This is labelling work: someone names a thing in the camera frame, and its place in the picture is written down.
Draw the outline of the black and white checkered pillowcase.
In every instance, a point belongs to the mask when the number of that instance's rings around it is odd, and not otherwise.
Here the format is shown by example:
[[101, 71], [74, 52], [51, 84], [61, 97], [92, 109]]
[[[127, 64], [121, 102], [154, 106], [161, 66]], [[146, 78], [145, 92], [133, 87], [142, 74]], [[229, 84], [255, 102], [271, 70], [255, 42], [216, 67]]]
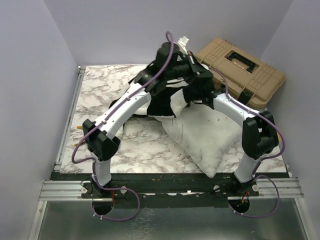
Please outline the black and white checkered pillowcase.
[[149, 102], [141, 106], [133, 114], [137, 117], [176, 118], [184, 108], [192, 102], [190, 100], [189, 85], [183, 78], [172, 79], [166, 82], [166, 87]]

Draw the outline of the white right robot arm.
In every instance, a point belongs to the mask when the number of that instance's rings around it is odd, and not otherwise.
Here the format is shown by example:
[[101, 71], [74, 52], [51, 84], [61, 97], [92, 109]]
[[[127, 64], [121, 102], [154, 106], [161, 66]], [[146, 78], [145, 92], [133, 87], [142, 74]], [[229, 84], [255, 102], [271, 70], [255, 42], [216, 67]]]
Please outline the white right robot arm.
[[229, 189], [234, 195], [242, 195], [247, 191], [247, 182], [254, 178], [260, 163], [279, 145], [278, 129], [273, 115], [268, 111], [259, 112], [246, 107], [231, 97], [227, 90], [215, 92], [213, 84], [208, 80], [198, 80], [187, 86], [184, 92], [188, 94], [188, 102], [202, 101], [206, 106], [225, 114], [242, 128], [241, 145], [244, 154], [233, 173], [236, 179], [229, 184]]

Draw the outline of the white pillow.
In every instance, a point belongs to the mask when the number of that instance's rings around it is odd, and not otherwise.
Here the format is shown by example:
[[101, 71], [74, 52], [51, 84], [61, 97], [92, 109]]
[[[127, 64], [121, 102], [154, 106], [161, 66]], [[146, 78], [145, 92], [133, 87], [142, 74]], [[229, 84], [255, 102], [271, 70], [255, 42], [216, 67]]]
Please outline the white pillow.
[[242, 130], [225, 114], [193, 104], [176, 118], [132, 118], [120, 155], [127, 173], [199, 173], [213, 178], [236, 169]]

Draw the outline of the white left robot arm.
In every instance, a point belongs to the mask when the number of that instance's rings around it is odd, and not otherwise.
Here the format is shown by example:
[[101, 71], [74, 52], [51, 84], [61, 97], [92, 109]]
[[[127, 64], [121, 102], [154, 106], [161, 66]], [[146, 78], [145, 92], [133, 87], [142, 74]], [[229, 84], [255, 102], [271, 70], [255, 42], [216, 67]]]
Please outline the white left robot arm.
[[192, 101], [204, 100], [214, 90], [213, 74], [193, 55], [179, 56], [155, 78], [157, 73], [153, 61], [128, 82], [104, 115], [82, 124], [84, 142], [94, 160], [93, 191], [101, 198], [110, 193], [111, 158], [121, 143], [117, 134], [130, 117], [175, 119]]

